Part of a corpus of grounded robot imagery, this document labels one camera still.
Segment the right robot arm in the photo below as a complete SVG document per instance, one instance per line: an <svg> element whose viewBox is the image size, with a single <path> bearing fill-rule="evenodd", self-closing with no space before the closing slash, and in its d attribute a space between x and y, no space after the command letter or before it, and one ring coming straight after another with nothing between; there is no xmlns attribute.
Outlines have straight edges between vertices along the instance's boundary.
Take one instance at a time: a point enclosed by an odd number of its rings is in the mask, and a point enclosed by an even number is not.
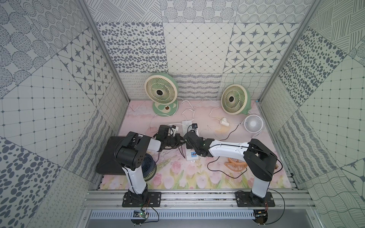
<svg viewBox="0 0 365 228"><path fill-rule="evenodd" d="M184 135L184 139L198 156L227 157L247 163L255 179L251 195L263 199L266 197L270 182L275 173L278 157L260 140L250 142L223 142L212 138L204 139L194 131Z"/></svg>

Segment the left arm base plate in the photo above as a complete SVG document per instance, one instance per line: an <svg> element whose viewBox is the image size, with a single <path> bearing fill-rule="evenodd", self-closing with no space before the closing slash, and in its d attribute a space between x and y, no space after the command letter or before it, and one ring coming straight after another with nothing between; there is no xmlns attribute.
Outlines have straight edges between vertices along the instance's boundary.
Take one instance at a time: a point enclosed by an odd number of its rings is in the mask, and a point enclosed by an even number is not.
<svg viewBox="0 0 365 228"><path fill-rule="evenodd" d="M137 208L142 206L160 207L161 192L143 192L142 194L135 194L128 191L123 196L123 208Z"/></svg>

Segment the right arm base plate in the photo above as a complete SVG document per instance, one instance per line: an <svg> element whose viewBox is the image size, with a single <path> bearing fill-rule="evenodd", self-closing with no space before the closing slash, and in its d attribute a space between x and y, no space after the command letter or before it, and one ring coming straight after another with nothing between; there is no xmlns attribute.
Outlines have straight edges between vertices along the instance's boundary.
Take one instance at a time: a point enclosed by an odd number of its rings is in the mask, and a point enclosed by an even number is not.
<svg viewBox="0 0 365 228"><path fill-rule="evenodd" d="M252 192L237 191L234 193L238 207L275 207L271 192L266 192L264 198L256 196Z"/></svg>

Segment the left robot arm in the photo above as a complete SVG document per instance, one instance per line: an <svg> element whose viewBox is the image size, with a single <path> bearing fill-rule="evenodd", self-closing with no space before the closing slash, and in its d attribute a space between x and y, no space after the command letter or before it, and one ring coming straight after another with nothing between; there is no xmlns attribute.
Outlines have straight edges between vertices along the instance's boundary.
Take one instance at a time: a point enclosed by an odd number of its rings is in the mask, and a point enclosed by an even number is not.
<svg viewBox="0 0 365 228"><path fill-rule="evenodd" d="M117 163L128 180L130 193L134 197L146 198L148 188L143 178L142 163L147 151L161 152L176 149L185 144L184 139L177 133L176 125L161 125L158 132L150 137L135 132L129 132L114 149Z"/></svg>

